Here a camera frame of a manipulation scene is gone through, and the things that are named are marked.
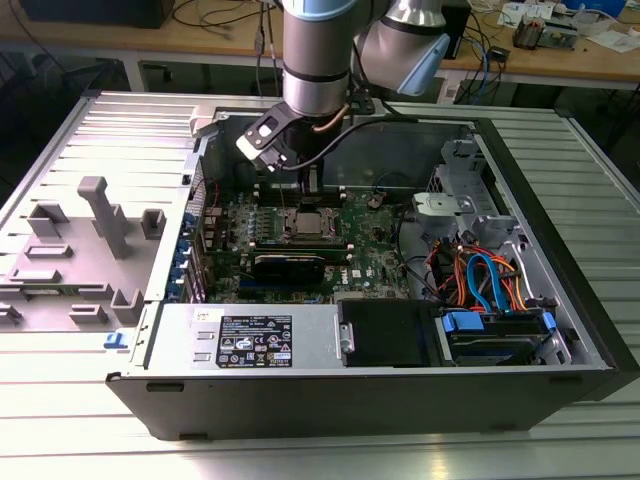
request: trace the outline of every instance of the motherboard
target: motherboard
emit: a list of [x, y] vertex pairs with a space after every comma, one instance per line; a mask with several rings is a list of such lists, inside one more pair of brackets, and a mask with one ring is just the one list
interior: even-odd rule
[[394, 249], [397, 204], [363, 190], [302, 195], [258, 185], [220, 200], [203, 230], [209, 302], [408, 298]]

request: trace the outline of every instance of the blue cable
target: blue cable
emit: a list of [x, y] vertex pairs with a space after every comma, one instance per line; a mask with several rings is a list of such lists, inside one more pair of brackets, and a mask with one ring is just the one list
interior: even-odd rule
[[484, 65], [484, 77], [482, 78], [482, 84], [480, 85], [480, 90], [475, 95], [473, 102], [471, 102], [471, 105], [475, 105], [480, 100], [480, 97], [482, 97], [486, 93], [487, 79], [489, 78], [489, 59], [487, 57], [487, 52], [484, 50], [484, 47], [480, 42], [477, 42], [476, 40], [471, 40], [471, 39], [468, 39], [468, 40], [472, 44], [474, 44], [476, 47], [478, 47], [482, 52], [482, 63]]
[[487, 264], [489, 268], [489, 275], [491, 275], [491, 286], [493, 287], [493, 296], [496, 299], [496, 305], [499, 310], [509, 311], [509, 305], [507, 304], [507, 299], [505, 298], [502, 290], [500, 289], [500, 274], [498, 273], [498, 269], [496, 268], [496, 264], [493, 263], [491, 257], [484, 253], [476, 253], [473, 257], [469, 259], [469, 263], [467, 263], [467, 284], [469, 285], [469, 291], [471, 295], [473, 295], [478, 302], [484, 307], [485, 312], [491, 312], [491, 305], [484, 298], [478, 289], [476, 288], [476, 279], [474, 274], [473, 267], [476, 263], [482, 261]]

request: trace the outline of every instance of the paper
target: paper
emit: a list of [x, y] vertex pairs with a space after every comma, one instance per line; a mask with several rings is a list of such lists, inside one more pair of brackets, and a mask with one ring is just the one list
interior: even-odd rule
[[498, 15], [498, 25], [516, 28], [525, 13], [528, 17], [542, 17], [549, 20], [553, 14], [553, 4], [505, 3], [502, 6], [502, 14]]
[[610, 48], [618, 53], [630, 52], [640, 46], [640, 38], [616, 32], [615, 30], [609, 30], [599, 33], [598, 35], [587, 37], [587, 40], [591, 40], [598, 45]]

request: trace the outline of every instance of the table leg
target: table leg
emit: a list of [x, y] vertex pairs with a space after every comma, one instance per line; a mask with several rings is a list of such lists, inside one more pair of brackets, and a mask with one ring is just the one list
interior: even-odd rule
[[144, 78], [144, 70], [142, 64], [138, 60], [137, 55], [126, 55], [120, 58], [120, 61], [124, 65], [124, 69], [127, 72], [127, 80], [129, 81], [129, 88], [132, 92], [148, 92], [149, 87], [147, 81]]
[[211, 83], [211, 65], [203, 63], [202, 68], [202, 82], [204, 83], [204, 91], [209, 92], [213, 88]]
[[30, 77], [38, 75], [38, 70], [33, 65], [33, 58], [36, 56], [34, 53], [9, 52], [5, 55], [13, 66], [24, 71]]
[[460, 83], [467, 78], [466, 70], [447, 70], [440, 87], [438, 103], [453, 103], [458, 95]]

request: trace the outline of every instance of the blue drive bracket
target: blue drive bracket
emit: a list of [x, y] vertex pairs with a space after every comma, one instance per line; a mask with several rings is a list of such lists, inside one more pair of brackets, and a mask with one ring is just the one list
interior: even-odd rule
[[484, 330], [484, 323], [478, 312], [449, 312], [442, 317], [442, 324], [445, 333]]

